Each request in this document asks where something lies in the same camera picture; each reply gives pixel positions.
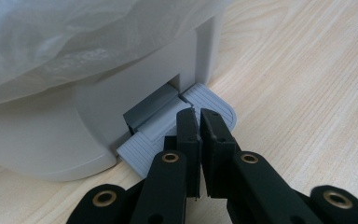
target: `white plastic bag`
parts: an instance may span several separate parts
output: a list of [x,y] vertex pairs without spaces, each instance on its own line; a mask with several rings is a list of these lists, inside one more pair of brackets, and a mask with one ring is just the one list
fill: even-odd
[[0,104],[173,41],[230,0],[0,0]]

